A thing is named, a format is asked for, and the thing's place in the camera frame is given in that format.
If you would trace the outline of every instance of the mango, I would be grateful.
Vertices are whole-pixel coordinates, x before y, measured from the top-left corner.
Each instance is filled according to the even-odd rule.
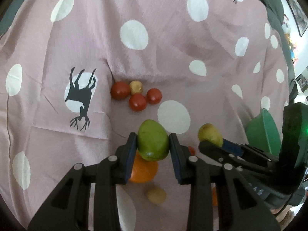
[[[138,151],[147,161],[163,160],[169,154],[169,137],[166,130],[153,120],[145,120],[138,130]]]

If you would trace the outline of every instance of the blue gripper pad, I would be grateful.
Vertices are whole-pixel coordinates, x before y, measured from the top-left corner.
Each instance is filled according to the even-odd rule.
[[[241,149],[240,145],[225,139],[222,145],[222,149],[230,154],[235,155],[236,157],[242,157],[242,155],[244,154],[244,151]]]

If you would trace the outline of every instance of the small orange fruit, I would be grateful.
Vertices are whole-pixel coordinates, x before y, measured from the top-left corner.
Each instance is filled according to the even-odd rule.
[[[136,152],[130,181],[145,183],[154,179],[158,169],[157,161],[146,161]]]
[[[212,201],[213,201],[213,206],[218,206],[216,188],[212,188]]]

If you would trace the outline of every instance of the plastic bowl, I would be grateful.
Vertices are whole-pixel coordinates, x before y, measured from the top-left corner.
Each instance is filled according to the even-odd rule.
[[[262,109],[261,113],[248,124],[245,131],[250,146],[279,156],[281,140],[276,123],[269,111]]]

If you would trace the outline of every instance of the red tomato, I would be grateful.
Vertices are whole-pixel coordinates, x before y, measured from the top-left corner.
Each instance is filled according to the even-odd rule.
[[[131,88],[125,82],[116,82],[110,90],[111,97],[115,100],[123,100],[131,93]]]
[[[188,146],[189,152],[191,153],[192,156],[194,156],[196,154],[196,151],[193,147]]]
[[[129,99],[129,107],[133,111],[142,111],[147,107],[147,99],[142,94],[134,94]]]
[[[157,88],[152,88],[147,92],[147,101],[152,105],[160,103],[162,97],[161,91]]]

